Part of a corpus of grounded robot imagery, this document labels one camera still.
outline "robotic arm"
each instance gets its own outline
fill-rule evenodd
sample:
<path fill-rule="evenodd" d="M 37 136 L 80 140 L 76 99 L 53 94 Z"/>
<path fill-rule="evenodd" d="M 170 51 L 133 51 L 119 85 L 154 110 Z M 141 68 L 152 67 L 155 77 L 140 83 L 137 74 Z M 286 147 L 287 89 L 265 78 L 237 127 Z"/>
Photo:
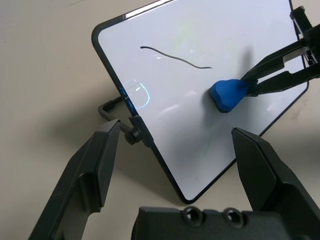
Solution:
<path fill-rule="evenodd" d="M 80 240 L 88 217 L 104 206 L 120 121 L 105 123 L 70 159 L 30 240 Z M 132 240 L 316 240 L 320 210 L 295 174 L 261 137 L 240 128 L 232 139 L 253 211 L 141 207 Z"/>

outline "black marker line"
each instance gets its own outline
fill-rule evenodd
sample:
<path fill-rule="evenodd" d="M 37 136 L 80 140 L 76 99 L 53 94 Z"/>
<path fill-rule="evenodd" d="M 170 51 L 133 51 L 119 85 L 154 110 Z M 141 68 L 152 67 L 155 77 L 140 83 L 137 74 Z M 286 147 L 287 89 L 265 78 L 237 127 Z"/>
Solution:
<path fill-rule="evenodd" d="M 170 55 L 165 54 L 165 53 L 163 53 L 163 52 L 161 52 L 161 51 L 159 51 L 159 50 L 157 50 L 157 49 L 154 49 L 153 47 L 141 46 L 140 48 L 141 48 L 141 49 L 150 49 L 150 50 L 153 50 L 153 51 L 155 51 L 155 52 L 157 52 L 157 53 L 159 53 L 159 54 L 162 54 L 162 55 L 164 55 L 164 56 L 166 56 L 166 57 L 168 57 L 168 58 L 177 59 L 177 60 L 180 60 L 180 61 L 182 61 L 182 62 L 185 62 L 186 64 L 189 64 L 189 65 L 191 65 L 191 66 L 193 66 L 193 67 L 195 67 L 195 68 L 197 68 L 197 69 L 212 69 L 212 67 L 210 67 L 210 66 L 196 66 L 196 65 L 193 65 L 192 63 L 190 63 L 190 62 L 188 62 L 188 61 L 186 61 L 186 60 L 183 60 L 183 59 L 178 58 L 178 57 L 175 57 L 175 56 L 170 56 Z"/>

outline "black metal stand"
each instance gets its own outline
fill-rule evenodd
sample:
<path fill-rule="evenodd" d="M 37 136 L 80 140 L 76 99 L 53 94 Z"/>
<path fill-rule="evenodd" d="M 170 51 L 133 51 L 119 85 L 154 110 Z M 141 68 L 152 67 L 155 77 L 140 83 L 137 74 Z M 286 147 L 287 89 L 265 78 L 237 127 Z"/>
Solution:
<path fill-rule="evenodd" d="M 99 114 L 101 115 L 101 117 L 103 117 L 108 122 L 115 120 L 116 118 L 112 114 L 110 114 L 109 111 L 114 109 L 115 106 L 117 104 L 121 103 L 122 101 L 123 101 L 123 98 L 121 96 L 118 96 L 115 99 L 106 102 L 105 104 L 98 107 Z M 132 118 L 133 118 L 132 116 L 129 117 L 130 121 L 133 124 Z M 124 133 L 125 140 L 130 145 L 136 144 L 136 143 L 140 142 L 141 140 L 143 140 L 143 134 L 139 130 L 139 128 L 136 126 L 130 127 L 130 126 L 126 125 L 125 123 L 121 122 L 120 130 Z"/>

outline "whiteboard stand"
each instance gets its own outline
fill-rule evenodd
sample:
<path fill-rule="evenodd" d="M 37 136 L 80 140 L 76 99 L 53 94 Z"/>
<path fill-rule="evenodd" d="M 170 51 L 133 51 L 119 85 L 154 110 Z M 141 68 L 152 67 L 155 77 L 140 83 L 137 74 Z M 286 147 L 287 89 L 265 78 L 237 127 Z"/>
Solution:
<path fill-rule="evenodd" d="M 115 120 L 116 118 L 111 113 L 109 113 L 109 111 L 114 109 L 117 106 L 117 104 L 121 103 L 122 101 L 123 98 L 121 96 L 118 96 L 115 99 L 110 100 L 98 107 L 98 112 L 100 116 L 108 122 Z M 130 145 L 134 145 L 142 140 L 143 144 L 146 147 L 150 147 L 151 143 L 153 142 L 152 136 L 148 133 L 148 131 L 143 133 L 143 130 L 139 129 L 138 127 L 144 125 L 141 117 L 130 116 L 129 120 L 132 123 L 133 127 L 130 127 L 123 122 L 120 123 L 120 130 L 124 133 L 124 137 L 127 143 L 129 143 Z"/>

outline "black plastic part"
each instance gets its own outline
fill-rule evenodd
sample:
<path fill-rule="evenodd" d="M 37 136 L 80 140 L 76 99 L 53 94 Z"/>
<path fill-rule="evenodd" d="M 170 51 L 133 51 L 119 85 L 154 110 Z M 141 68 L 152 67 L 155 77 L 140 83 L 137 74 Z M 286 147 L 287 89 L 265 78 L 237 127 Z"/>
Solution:
<path fill-rule="evenodd" d="M 102 125 L 73 155 L 30 240 L 80 240 L 88 217 L 104 206 L 114 168 L 120 121 Z"/>
<path fill-rule="evenodd" d="M 225 213 L 215 210 L 204 210 L 201 224 L 197 227 L 191 226 L 186 221 L 185 212 L 186 210 L 179 211 L 174 208 L 141 207 L 131 239 L 292 240 L 280 215 L 275 212 L 239 212 L 234 208 L 226 210 L 227 214 L 236 213 L 240 218 L 243 216 L 239 220 L 233 217 L 225 217 Z M 231 221 L 241 221 L 241 227 L 239 227 L 239 224 L 232 224 Z"/>
<path fill-rule="evenodd" d="M 288 71 L 270 77 L 250 87 L 247 96 L 282 92 L 302 83 L 320 77 L 320 25 L 312 27 L 303 6 L 293 10 L 290 17 L 303 38 L 265 57 L 241 79 L 245 82 L 256 81 L 285 67 L 285 62 L 304 55 L 309 67 L 295 73 Z"/>
<path fill-rule="evenodd" d="M 105 104 L 98 107 L 98 112 L 101 117 L 107 121 L 115 120 L 116 118 L 109 113 L 110 110 L 114 109 L 117 104 L 121 103 L 123 98 L 118 96 L 117 98 L 106 102 Z M 124 133 L 125 140 L 130 144 L 134 145 L 143 139 L 142 132 L 137 127 L 129 127 L 128 125 L 121 122 L 120 130 Z"/>
<path fill-rule="evenodd" d="M 146 124 L 140 116 L 130 116 L 130 122 L 140 132 L 139 141 L 142 140 L 143 144 L 150 148 L 154 144 L 154 138 L 151 136 Z"/>
<path fill-rule="evenodd" d="M 253 211 L 279 213 L 294 236 L 320 239 L 320 210 L 296 175 L 261 137 L 234 128 L 239 176 Z"/>
<path fill-rule="evenodd" d="M 296 26 L 302 34 L 312 28 L 312 25 L 305 14 L 305 8 L 303 6 L 299 6 L 298 8 L 294 9 L 290 13 L 290 18 L 295 21 Z"/>
<path fill-rule="evenodd" d="M 249 87 L 247 96 L 282 92 L 320 76 L 320 65 L 314 64 L 295 73 L 284 71 Z"/>
<path fill-rule="evenodd" d="M 258 79 L 268 76 L 285 67 L 284 56 L 306 46 L 305 40 L 300 39 L 262 59 L 257 65 L 250 69 L 241 80 L 254 83 Z"/>

